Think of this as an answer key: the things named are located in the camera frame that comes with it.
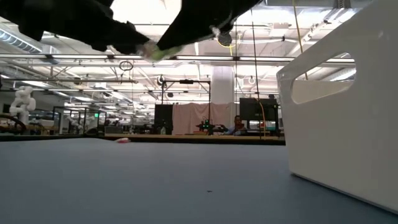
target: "black monitor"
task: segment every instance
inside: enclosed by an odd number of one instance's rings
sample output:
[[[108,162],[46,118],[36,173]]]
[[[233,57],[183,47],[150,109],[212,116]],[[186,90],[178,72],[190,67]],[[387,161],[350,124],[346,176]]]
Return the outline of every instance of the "black monitor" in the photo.
[[[155,127],[166,127],[166,133],[173,131],[173,105],[155,105]]]
[[[278,103],[276,100],[260,99],[260,102],[264,108],[266,121],[278,120]],[[239,103],[239,115],[243,121],[263,120],[262,109],[257,99],[240,98]]]

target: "computer monitor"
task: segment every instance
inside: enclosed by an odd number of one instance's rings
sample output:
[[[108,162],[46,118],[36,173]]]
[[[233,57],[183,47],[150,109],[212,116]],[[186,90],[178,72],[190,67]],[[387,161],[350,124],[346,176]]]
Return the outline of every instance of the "computer monitor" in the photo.
[[[278,103],[275,99],[260,99],[261,105],[264,108],[266,121],[278,120]],[[245,121],[259,121],[263,120],[262,109],[254,98],[240,98],[239,99],[240,117]]]

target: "person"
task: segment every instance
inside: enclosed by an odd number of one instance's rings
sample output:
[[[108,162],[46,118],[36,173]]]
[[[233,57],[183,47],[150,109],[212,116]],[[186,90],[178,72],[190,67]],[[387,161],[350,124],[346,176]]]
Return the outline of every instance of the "person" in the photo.
[[[241,117],[239,115],[235,116],[234,126],[230,127],[224,135],[232,135],[232,136],[240,136],[246,132],[246,128],[244,127]]]

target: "pink object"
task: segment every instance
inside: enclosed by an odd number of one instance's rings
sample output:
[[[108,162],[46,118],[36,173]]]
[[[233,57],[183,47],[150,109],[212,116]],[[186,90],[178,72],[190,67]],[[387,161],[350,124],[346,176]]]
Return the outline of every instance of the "pink object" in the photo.
[[[117,143],[129,143],[129,142],[131,142],[129,138],[121,138],[121,139],[117,139],[115,141]]]

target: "fluorescent light fixture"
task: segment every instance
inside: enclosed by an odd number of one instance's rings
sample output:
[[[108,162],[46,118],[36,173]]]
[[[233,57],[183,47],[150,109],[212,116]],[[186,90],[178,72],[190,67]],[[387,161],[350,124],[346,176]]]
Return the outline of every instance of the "fluorescent light fixture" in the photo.
[[[42,54],[0,54],[0,58],[31,58],[31,59],[46,59]]]
[[[79,91],[79,90],[72,90],[72,89],[49,89],[50,91]]]
[[[112,92],[113,90],[94,90],[94,89],[92,89],[92,90],[87,90],[87,89],[84,89],[83,91],[90,91],[90,92]]]
[[[289,30],[289,23],[287,22],[275,22],[271,31],[269,32],[270,37],[282,37]]]
[[[327,62],[336,62],[336,63],[354,63],[355,60],[352,58],[332,58],[327,60]]]
[[[118,92],[121,92],[121,93],[147,93],[148,90],[118,90]]]
[[[164,93],[183,93],[184,91],[182,91],[182,90],[167,90],[167,91],[164,91]]]
[[[23,83],[33,85],[33,86],[38,86],[38,87],[49,87],[47,84],[42,83],[42,82],[37,82],[37,81],[23,81]]]
[[[120,94],[120,93],[118,93],[118,92],[112,92],[111,95],[112,95],[113,97],[119,99],[119,100],[123,100],[123,99],[126,98],[125,96],[123,96],[122,94]]]
[[[240,57],[240,60],[248,60],[248,61],[268,61],[268,62],[291,62],[294,58],[292,57]]]
[[[88,98],[88,97],[82,97],[82,96],[74,96],[75,99],[80,100],[80,101],[93,101],[93,99]]]
[[[233,60],[233,57],[223,56],[177,56],[177,60]]]
[[[107,55],[52,55],[55,59],[107,59]]]
[[[335,81],[345,80],[345,79],[347,79],[347,78],[352,77],[353,75],[355,75],[355,73],[356,73],[356,69],[352,69],[351,71],[349,71],[349,72],[347,72],[347,73],[345,73],[345,74],[339,75],[338,77],[333,78],[333,79],[331,79],[330,81],[331,81],[331,82],[335,82]]]
[[[64,113],[64,114],[69,114],[69,113],[70,113],[70,110],[64,110],[63,113]]]
[[[58,94],[60,96],[69,97],[69,95],[66,95],[66,94],[58,92],[58,91],[55,91],[54,93],[56,93],[56,94]]]
[[[142,59],[142,57],[139,55],[115,55],[114,58],[123,60]]]
[[[207,92],[206,91],[198,91],[198,90],[188,90],[188,93],[207,93]]]

